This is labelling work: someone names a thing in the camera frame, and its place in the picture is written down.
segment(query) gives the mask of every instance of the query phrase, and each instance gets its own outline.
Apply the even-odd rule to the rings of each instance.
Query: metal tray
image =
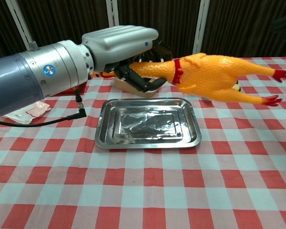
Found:
[[[95,133],[105,149],[193,147],[200,141],[193,107],[181,98],[105,101]]]

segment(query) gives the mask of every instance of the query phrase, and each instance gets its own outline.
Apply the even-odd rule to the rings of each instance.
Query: rubber chicken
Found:
[[[278,95],[258,97],[241,93],[237,85],[238,77],[262,74],[273,77],[278,82],[286,78],[285,70],[264,67],[246,60],[197,53],[166,62],[134,62],[130,68],[141,77],[165,78],[182,93],[198,95],[220,102],[243,102],[278,106],[282,99]],[[100,73],[102,77],[114,77],[114,73]]]

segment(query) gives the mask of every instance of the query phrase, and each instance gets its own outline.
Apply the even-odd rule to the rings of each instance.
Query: dark curtain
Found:
[[[286,41],[271,27],[285,15],[286,0],[210,0],[201,52],[286,56]]]
[[[107,28],[105,0],[18,0],[38,46],[62,40],[79,44],[84,33]]]
[[[155,28],[173,57],[191,55],[200,0],[118,0],[120,25]]]
[[[0,57],[26,50],[17,26],[4,0],[0,0]]]

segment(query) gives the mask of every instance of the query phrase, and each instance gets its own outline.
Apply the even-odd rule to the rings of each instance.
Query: blue logo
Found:
[[[53,65],[45,65],[43,67],[43,73],[47,76],[54,76],[56,73],[56,68]]]

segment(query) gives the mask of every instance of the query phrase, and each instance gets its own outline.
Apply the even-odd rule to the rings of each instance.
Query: red and white checkered tablecloth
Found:
[[[286,58],[248,59],[286,69]],[[87,118],[39,128],[0,126],[0,228],[286,229],[286,81],[249,75],[247,94],[278,107],[226,104],[165,84],[156,97],[192,103],[196,148],[105,150],[94,141],[101,106],[133,98],[93,79]],[[45,100],[38,122],[77,112],[73,96]]]

